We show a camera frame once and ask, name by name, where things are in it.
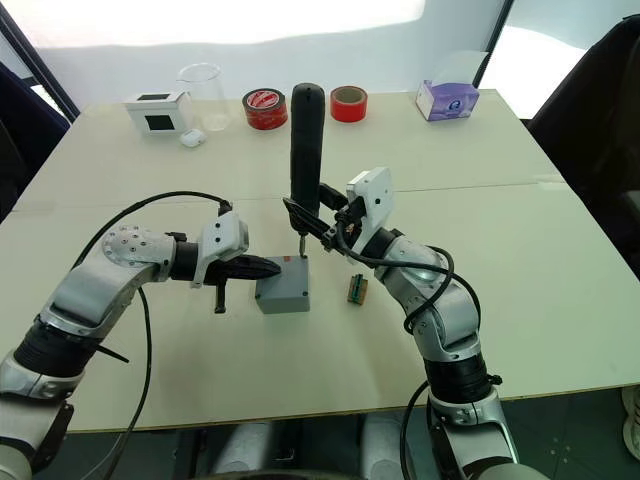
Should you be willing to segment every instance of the gray box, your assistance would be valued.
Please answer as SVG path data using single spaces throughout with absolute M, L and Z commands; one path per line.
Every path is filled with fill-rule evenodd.
M 256 281 L 256 303 L 262 313 L 308 312 L 309 259 L 300 256 L 270 257 L 282 272 Z

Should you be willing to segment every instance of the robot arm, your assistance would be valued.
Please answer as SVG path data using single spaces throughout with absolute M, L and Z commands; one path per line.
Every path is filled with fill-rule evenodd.
M 291 199 L 284 203 L 292 224 L 295 219 L 304 225 L 325 249 L 374 268 L 375 277 L 402 306 L 405 328 L 424 359 L 435 416 L 429 433 L 442 477 L 491 480 L 500 466 L 513 479 L 545 478 L 517 465 L 494 386 L 501 380 L 487 374 L 482 358 L 473 290 L 453 274 L 453 260 L 446 252 L 383 228 L 393 208 L 389 170 L 361 173 L 348 184 L 347 197 L 320 184 L 319 198 L 337 210 L 332 227 Z
M 0 480 L 29 479 L 53 459 L 73 415 L 66 399 L 96 351 L 126 361 L 101 342 L 140 286 L 168 278 L 194 288 L 216 285 L 216 312 L 223 312 L 228 278 L 280 271 L 268 260 L 242 255 L 248 245 L 247 227 L 232 211 L 205 226 L 198 243 L 138 226 L 107 232 L 101 251 L 67 274 L 0 364 Z

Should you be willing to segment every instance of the small circuit board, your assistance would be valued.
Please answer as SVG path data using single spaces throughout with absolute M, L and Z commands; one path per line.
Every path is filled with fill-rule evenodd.
M 349 284 L 349 294 L 347 295 L 347 301 L 351 303 L 357 303 L 362 305 L 364 303 L 364 297 L 367 295 L 367 284 L 369 281 L 362 276 L 361 273 L 351 277 L 351 283 Z

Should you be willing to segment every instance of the white box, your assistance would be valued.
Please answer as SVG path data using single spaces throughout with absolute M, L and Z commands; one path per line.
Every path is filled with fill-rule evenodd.
M 193 126 L 191 97 L 186 92 L 141 93 L 124 105 L 143 133 L 182 133 Z

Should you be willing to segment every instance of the red tape roll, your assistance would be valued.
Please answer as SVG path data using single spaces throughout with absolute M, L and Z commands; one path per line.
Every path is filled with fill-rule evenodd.
M 242 99 L 249 125 L 258 130 L 278 128 L 287 121 L 284 95 L 273 88 L 258 88 Z
M 367 92 L 345 86 L 331 91 L 331 116 L 339 122 L 359 122 L 367 114 Z

